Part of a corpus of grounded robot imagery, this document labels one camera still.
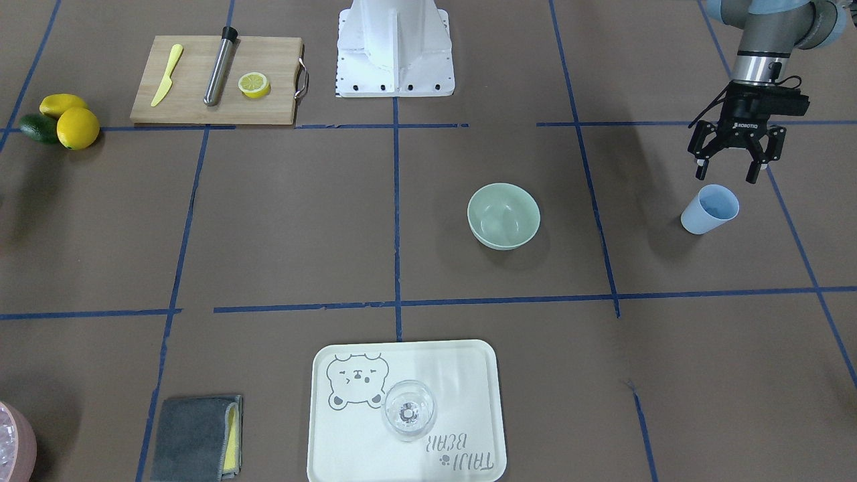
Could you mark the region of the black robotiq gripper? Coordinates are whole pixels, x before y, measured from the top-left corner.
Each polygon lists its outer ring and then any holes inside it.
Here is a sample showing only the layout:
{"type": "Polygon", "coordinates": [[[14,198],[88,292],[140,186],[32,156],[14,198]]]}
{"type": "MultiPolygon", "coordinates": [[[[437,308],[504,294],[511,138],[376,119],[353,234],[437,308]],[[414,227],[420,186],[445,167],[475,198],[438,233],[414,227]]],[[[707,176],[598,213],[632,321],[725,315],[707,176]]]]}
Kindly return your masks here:
{"type": "Polygon", "coordinates": [[[695,177],[705,180],[710,160],[725,149],[746,149],[752,158],[747,183],[756,184],[762,170],[780,159],[787,129],[771,125],[772,116],[804,116],[810,106],[799,86],[729,82],[710,103],[720,107],[716,123],[698,120],[688,144],[696,160],[695,177]]]}

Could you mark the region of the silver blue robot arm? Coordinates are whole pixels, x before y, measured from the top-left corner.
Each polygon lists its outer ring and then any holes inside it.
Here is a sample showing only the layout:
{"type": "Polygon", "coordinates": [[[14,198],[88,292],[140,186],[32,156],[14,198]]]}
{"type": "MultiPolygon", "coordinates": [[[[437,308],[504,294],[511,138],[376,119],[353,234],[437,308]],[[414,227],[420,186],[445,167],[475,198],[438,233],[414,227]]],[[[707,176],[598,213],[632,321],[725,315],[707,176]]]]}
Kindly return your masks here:
{"type": "Polygon", "coordinates": [[[696,177],[706,177],[713,156],[725,149],[747,151],[747,183],[756,183],[769,163],[781,158],[787,129],[772,116],[804,116],[810,106],[799,86],[787,86],[785,68],[793,51],[832,44],[852,21],[848,1],[710,1],[707,14],[741,30],[729,83],[710,102],[719,119],[701,112],[689,128],[688,152],[696,177]]]}

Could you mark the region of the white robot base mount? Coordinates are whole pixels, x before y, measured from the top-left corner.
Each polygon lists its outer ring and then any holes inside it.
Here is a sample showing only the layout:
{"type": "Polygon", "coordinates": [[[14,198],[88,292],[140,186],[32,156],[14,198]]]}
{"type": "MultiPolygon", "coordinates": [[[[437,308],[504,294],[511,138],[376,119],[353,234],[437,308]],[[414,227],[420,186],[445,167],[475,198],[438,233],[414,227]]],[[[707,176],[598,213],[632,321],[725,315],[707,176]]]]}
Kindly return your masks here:
{"type": "Polygon", "coordinates": [[[337,27],[337,97],[454,94],[449,16],[434,1],[354,1],[337,27]]]}

